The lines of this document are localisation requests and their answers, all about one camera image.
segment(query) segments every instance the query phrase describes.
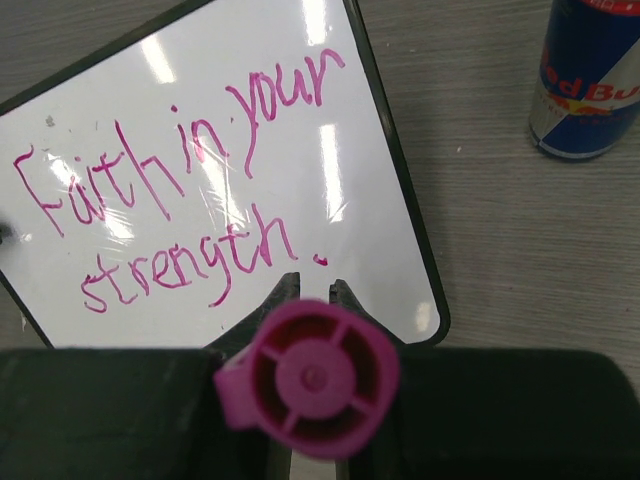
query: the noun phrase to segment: gray table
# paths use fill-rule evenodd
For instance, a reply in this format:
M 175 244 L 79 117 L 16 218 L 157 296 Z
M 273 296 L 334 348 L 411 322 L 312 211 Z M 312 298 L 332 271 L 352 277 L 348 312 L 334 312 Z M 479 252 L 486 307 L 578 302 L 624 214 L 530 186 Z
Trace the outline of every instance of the gray table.
M 175 3 L 0 2 L 0 100 Z M 451 306 L 446 344 L 596 350 L 640 386 L 640 135 L 585 165 L 531 147 L 550 0 L 361 3 Z M 38 344 L 0 293 L 0 346 Z

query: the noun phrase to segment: pink marker cap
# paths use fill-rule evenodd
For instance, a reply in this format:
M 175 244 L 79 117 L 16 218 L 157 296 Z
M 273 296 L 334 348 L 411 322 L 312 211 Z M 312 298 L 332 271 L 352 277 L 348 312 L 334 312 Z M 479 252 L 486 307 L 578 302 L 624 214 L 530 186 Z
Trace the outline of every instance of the pink marker cap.
M 344 459 L 373 437 L 398 389 L 385 333 L 316 300 L 284 304 L 213 377 L 229 428 L 259 427 L 306 455 Z

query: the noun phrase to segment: small whiteboard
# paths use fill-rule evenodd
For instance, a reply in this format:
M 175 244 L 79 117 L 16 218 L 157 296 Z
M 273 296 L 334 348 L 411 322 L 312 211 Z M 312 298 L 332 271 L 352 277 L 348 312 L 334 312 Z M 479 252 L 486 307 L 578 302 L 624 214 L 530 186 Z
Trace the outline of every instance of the small whiteboard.
M 353 0 L 187 2 L 0 114 L 0 270 L 49 345 L 201 347 L 293 271 L 446 334 Z

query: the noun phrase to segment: blue and silver can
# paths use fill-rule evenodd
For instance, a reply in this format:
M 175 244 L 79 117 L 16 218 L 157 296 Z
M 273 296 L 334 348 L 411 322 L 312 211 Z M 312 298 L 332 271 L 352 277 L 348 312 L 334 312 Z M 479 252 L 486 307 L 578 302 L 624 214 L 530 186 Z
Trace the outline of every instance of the blue and silver can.
M 640 1 L 554 0 L 529 118 L 547 154 L 605 153 L 640 114 Z

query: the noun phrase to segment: black object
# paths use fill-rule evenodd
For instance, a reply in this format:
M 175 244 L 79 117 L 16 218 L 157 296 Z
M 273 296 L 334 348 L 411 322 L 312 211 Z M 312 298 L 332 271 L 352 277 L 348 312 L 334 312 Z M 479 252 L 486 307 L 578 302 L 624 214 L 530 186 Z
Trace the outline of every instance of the black object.
M 396 403 L 350 480 L 632 479 L 640 407 L 608 358 L 544 350 L 401 350 Z
M 282 277 L 203 350 L 0 354 L 0 479 L 288 478 L 291 452 L 226 428 L 211 377 L 266 315 L 300 295 Z M 330 302 L 380 324 L 342 280 Z M 350 480 L 627 479 L 640 407 L 606 357 L 572 351 L 398 348 L 401 387 Z

